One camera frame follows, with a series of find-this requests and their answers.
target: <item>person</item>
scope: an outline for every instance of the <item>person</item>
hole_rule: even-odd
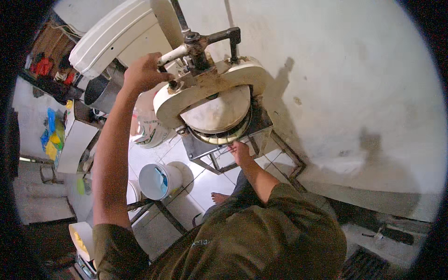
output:
[[[160,56],[148,54],[126,70],[98,141],[92,187],[99,279],[337,278],[346,253],[338,223],[313,204],[314,194],[280,183],[237,141],[230,149],[242,172],[233,194],[213,194],[219,203],[204,222],[149,265],[126,210],[127,147],[138,95],[173,79],[157,72]]]

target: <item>left hand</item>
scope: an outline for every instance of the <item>left hand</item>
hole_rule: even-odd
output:
[[[174,80],[170,73],[157,72],[157,60],[161,56],[160,52],[148,53],[134,61],[125,72],[123,88],[138,96],[161,82]]]

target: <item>white tiled floor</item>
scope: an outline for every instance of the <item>white tiled floor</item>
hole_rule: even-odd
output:
[[[129,178],[138,179],[140,170],[145,164],[159,162],[179,168],[182,173],[183,186],[170,197],[163,200],[168,210],[186,228],[191,229],[192,219],[199,213],[214,205],[211,199],[211,192],[231,194],[235,188],[238,174],[241,170],[237,167],[225,174],[215,175],[205,170],[203,167],[190,162],[185,151],[181,137],[175,133],[170,133],[167,139],[151,149],[129,144]],[[295,166],[293,161],[270,139],[266,149],[266,156],[262,156],[255,161],[269,173],[277,177],[282,182],[288,182],[285,175],[291,174]],[[222,149],[216,154],[221,167],[234,162],[234,158],[226,149]],[[210,159],[203,160],[210,164]],[[74,191],[72,190],[71,201],[78,221],[83,221],[91,211],[91,196],[76,195],[76,179],[73,179]],[[129,217],[133,217],[137,212],[129,212]],[[202,215],[196,218],[200,223]],[[169,223],[156,206],[152,206],[133,225],[133,231],[137,241],[151,258],[155,258],[166,250],[181,234]]]

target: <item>plastic bag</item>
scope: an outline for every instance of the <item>plastic bag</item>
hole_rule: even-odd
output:
[[[154,111],[147,110],[142,113],[134,109],[130,137],[135,144],[153,148],[165,140],[168,133],[169,129],[160,123]]]

